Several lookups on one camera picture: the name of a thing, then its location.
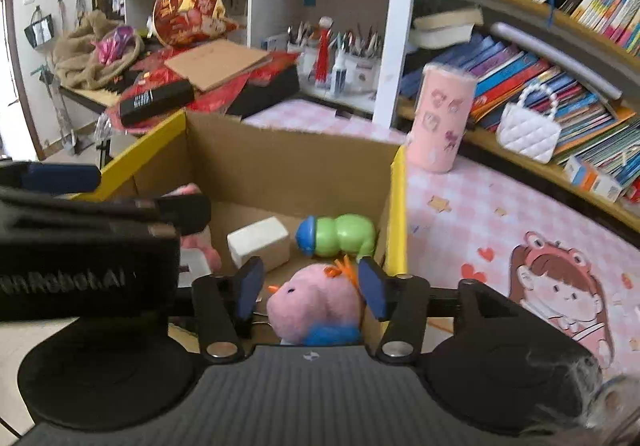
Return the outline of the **green toy figure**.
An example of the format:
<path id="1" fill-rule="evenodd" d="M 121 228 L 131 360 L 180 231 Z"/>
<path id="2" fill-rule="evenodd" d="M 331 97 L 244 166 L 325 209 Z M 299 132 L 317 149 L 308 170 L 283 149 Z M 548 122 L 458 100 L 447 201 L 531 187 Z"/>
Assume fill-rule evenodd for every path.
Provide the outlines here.
<path id="1" fill-rule="evenodd" d="M 298 225 L 295 241 L 307 257 L 334 258 L 351 255 L 360 260 L 373 255 L 378 231 L 373 222 L 360 214 L 336 218 L 310 215 Z"/>

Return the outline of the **pink plush with orange hair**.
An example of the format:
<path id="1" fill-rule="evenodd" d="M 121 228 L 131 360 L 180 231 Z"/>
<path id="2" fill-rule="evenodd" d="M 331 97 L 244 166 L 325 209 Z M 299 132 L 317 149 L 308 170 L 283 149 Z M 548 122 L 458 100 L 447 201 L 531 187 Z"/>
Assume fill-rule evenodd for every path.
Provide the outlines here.
<path id="1" fill-rule="evenodd" d="M 267 301 L 271 328 L 293 345 L 358 341 L 362 314 L 356 267 L 348 255 L 303 267 Z"/>

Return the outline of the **pink plush pig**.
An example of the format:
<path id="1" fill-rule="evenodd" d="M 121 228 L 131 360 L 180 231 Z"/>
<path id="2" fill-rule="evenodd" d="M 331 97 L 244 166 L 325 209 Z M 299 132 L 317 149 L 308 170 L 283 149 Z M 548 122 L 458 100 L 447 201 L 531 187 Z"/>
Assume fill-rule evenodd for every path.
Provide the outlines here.
<path id="1" fill-rule="evenodd" d="M 167 196 L 190 194 L 201 194 L 200 188 L 195 183 L 181 185 L 167 193 Z M 198 249 L 202 251 L 209 266 L 209 270 L 213 273 L 220 271 L 222 266 L 221 256 L 212 245 L 212 237 L 210 236 L 210 229 L 208 225 L 205 225 L 204 229 L 199 233 L 181 237 L 180 246 L 182 249 Z"/>

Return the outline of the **white eraser block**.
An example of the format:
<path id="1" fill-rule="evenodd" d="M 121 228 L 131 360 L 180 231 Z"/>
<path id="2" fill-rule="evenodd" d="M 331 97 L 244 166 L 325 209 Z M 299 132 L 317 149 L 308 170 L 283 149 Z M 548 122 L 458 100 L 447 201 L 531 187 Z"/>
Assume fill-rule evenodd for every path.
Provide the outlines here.
<path id="1" fill-rule="evenodd" d="M 276 218 L 245 225 L 227 235 L 230 257 L 239 269 L 250 258 L 260 258 L 266 272 L 290 261 L 290 234 Z"/>

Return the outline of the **yellow cardboard box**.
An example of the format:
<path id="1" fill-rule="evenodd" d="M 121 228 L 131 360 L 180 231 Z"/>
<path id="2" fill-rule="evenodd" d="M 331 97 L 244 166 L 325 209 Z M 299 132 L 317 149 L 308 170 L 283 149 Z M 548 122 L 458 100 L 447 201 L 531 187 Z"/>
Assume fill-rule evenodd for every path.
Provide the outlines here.
<path id="1" fill-rule="evenodd" d="M 226 275 L 235 272 L 228 234 L 272 215 L 290 232 L 308 215 L 364 215 L 376 227 L 375 261 L 390 274 L 407 265 L 405 157 L 394 141 L 178 111 L 116 157 L 84 198 L 152 198 L 188 183 L 209 200 Z"/>

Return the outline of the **beige fuzzy blanket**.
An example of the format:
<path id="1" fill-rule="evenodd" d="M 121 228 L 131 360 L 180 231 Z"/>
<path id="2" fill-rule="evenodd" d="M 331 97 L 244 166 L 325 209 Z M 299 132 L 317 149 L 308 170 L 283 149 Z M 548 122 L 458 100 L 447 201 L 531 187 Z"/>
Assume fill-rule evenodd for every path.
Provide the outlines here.
<path id="1" fill-rule="evenodd" d="M 134 32 L 125 44 L 122 56 L 111 63 L 102 62 L 99 44 L 112 39 L 119 27 L 125 27 L 125 24 L 110 20 L 102 11 L 94 10 L 84 16 L 75 30 L 55 42 L 52 64 L 62 87 L 82 90 L 104 88 L 137 61 L 143 50 L 143 41 Z"/>

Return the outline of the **pink checked desk mat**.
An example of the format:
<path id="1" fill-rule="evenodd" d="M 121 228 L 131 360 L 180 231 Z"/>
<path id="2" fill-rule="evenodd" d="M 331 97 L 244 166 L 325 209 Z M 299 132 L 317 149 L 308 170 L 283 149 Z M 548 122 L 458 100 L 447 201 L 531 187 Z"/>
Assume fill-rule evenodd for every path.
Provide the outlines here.
<path id="1" fill-rule="evenodd" d="M 411 168 L 408 271 L 435 287 L 479 281 L 573 338 L 614 376 L 639 368 L 639 251 L 552 198 L 468 159 L 434 174 Z M 357 258 L 348 255 L 355 263 Z M 298 248 L 268 278 L 343 258 Z"/>

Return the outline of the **long black box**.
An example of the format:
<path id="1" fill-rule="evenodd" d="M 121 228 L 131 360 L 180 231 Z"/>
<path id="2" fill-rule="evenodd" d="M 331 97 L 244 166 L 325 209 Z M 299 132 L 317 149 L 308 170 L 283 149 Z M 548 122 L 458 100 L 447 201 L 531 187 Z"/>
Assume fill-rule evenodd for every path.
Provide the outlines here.
<path id="1" fill-rule="evenodd" d="M 187 80 L 178 80 L 155 89 L 145 90 L 119 103 L 119 119 L 125 127 L 193 102 L 194 89 Z"/>

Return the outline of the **pink cylindrical cup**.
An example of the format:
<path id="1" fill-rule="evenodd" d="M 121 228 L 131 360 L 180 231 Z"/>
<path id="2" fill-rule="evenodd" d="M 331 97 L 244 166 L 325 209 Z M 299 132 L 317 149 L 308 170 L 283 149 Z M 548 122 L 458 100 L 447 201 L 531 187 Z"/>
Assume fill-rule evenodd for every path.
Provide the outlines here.
<path id="1" fill-rule="evenodd" d="M 416 114 L 406 141 L 411 165 L 434 173 L 452 169 L 476 85 L 472 74 L 456 67 L 431 63 L 423 68 Z"/>

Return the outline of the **brown cardboard sheet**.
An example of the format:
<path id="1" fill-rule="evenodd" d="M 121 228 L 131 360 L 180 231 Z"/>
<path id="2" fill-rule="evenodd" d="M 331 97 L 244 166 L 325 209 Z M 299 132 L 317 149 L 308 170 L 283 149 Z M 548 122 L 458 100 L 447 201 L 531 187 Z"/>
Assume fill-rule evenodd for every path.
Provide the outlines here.
<path id="1" fill-rule="evenodd" d="M 167 58 L 165 66 L 186 79 L 194 88 L 208 91 L 268 62 L 271 54 L 227 39 L 207 42 Z"/>

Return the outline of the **white quilted handbag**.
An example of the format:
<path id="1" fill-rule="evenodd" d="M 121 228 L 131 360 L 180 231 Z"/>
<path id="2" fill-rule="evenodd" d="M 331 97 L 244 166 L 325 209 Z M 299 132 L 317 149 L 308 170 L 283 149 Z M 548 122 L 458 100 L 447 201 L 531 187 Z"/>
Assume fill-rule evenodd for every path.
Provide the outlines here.
<path id="1" fill-rule="evenodd" d="M 550 100 L 548 115 L 531 110 L 525 103 L 529 95 L 542 92 Z M 555 121 L 558 97 L 547 84 L 529 84 L 518 97 L 518 102 L 503 108 L 496 131 L 498 144 L 533 161 L 548 163 L 558 144 L 561 126 Z"/>

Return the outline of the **orange white small box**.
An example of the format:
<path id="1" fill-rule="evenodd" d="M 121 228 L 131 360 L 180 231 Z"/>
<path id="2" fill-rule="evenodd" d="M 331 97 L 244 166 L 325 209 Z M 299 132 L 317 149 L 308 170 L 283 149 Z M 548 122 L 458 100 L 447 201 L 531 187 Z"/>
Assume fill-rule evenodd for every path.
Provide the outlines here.
<path id="1" fill-rule="evenodd" d="M 620 197 L 620 193 L 623 192 L 622 185 L 614 177 L 575 155 L 570 156 L 567 160 L 564 174 L 571 185 L 583 192 L 600 197 L 608 203 L 615 203 Z"/>

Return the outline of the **red cartoon paper decoration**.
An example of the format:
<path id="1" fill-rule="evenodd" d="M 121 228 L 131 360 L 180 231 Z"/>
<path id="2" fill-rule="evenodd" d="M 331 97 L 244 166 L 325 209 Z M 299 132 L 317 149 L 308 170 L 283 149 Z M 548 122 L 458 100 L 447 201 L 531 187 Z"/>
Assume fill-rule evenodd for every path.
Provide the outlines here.
<path id="1" fill-rule="evenodd" d="M 152 21 L 156 38 L 166 47 L 218 39 L 239 27 L 222 0 L 155 0 Z"/>

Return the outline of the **pen holder with pens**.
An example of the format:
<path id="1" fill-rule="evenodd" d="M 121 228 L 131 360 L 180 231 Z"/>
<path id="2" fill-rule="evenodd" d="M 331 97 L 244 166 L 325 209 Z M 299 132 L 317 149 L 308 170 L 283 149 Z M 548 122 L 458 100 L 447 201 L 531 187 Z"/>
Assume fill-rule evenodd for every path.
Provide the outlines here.
<path id="1" fill-rule="evenodd" d="M 333 96 L 373 93 L 378 88 L 383 38 L 370 27 L 339 32 L 331 17 L 317 24 L 300 22 L 288 26 L 286 50 L 297 56 L 298 80 L 308 88 L 323 89 Z"/>

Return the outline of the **white cubby shelf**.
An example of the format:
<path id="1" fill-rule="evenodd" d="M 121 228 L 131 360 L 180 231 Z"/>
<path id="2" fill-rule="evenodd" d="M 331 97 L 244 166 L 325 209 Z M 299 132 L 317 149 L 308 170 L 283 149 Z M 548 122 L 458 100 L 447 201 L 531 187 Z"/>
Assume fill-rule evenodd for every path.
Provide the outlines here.
<path id="1" fill-rule="evenodd" d="M 378 88 L 388 0 L 222 0 L 227 16 L 239 24 L 230 39 L 267 51 L 285 50 L 297 55 L 300 92 L 314 99 L 357 110 L 374 112 Z M 347 60 L 347 84 L 334 95 L 326 84 L 314 82 L 318 50 L 308 30 L 323 17 L 332 20 L 330 35 L 352 40 L 359 49 L 375 47 L 369 62 Z"/>

